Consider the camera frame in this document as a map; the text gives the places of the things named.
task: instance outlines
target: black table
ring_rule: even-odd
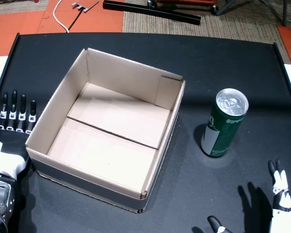
[[[22,35],[1,93],[26,93],[28,101],[37,99],[41,113],[87,47],[180,74],[187,81],[148,207],[142,214],[130,213],[30,170],[21,182],[26,205],[12,219],[11,232],[211,233],[207,216],[215,215],[234,233],[258,233],[264,226],[260,219],[266,221],[271,214],[267,208],[260,214],[259,208],[273,201],[269,160],[281,159],[291,192],[291,94],[274,46],[155,34]],[[216,93],[227,87],[246,94],[249,111],[229,153],[211,159],[201,151],[199,140]]]

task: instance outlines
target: box flap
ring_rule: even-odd
[[[68,117],[157,149],[170,113],[154,104],[88,83]]]
[[[174,109],[182,82],[178,80],[160,77],[155,105],[165,109]]]

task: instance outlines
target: cardboard box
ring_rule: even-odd
[[[38,173],[142,212],[160,171],[185,81],[83,50],[41,114],[26,149]]]

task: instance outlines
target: green can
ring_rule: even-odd
[[[224,155],[249,108],[246,96],[232,88],[219,91],[201,139],[203,151],[210,157]]]

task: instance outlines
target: carpet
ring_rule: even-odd
[[[0,1],[0,14],[28,12],[28,11],[44,11],[49,0],[39,0],[35,3],[33,0],[22,1]]]
[[[218,0],[217,6],[220,8],[225,5],[227,0]],[[270,4],[276,11],[282,14],[283,0],[263,0]],[[128,3],[146,5],[146,0],[126,0]],[[158,7],[162,9],[175,10],[192,15],[211,15],[210,5],[191,5],[191,4],[170,4],[158,3]],[[288,0],[288,18],[291,19],[291,0]],[[236,0],[234,4],[220,17],[233,17],[239,19],[250,19],[253,21],[281,24],[281,20],[276,17],[273,12],[260,0]]]
[[[236,17],[204,15],[199,26],[142,14],[124,13],[123,32],[206,36],[272,44],[276,42],[286,64],[288,53],[275,24]]]

